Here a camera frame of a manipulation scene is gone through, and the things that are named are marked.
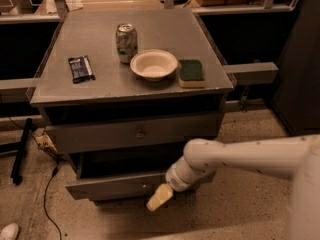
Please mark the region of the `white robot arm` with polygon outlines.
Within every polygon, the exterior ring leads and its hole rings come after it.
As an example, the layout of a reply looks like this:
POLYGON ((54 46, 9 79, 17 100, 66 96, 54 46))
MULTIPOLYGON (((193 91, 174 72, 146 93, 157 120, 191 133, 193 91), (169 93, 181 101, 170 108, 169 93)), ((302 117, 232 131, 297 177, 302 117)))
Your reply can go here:
POLYGON ((223 144, 192 139, 147 203, 154 211, 217 169, 231 167, 293 181, 288 240, 320 240, 320 136, 223 144))

